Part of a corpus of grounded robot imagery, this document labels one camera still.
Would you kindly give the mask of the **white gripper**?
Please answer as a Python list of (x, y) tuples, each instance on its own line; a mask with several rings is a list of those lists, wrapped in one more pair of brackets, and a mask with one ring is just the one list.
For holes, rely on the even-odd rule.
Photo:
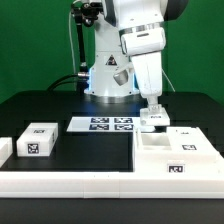
[(156, 27), (121, 36), (123, 52), (130, 57), (134, 67), (138, 88), (148, 101), (150, 114), (162, 113), (163, 106), (158, 103), (162, 94), (161, 51), (166, 45), (165, 31)]

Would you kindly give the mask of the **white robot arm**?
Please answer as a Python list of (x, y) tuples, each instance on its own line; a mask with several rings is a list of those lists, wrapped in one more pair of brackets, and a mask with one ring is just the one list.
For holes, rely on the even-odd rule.
[(90, 73), (85, 93), (107, 101), (139, 94), (147, 106), (142, 116), (163, 111), (162, 56), (166, 45), (163, 23), (181, 16), (189, 0), (75, 0), (71, 16), (77, 30), (92, 27), (95, 61), (80, 68)]

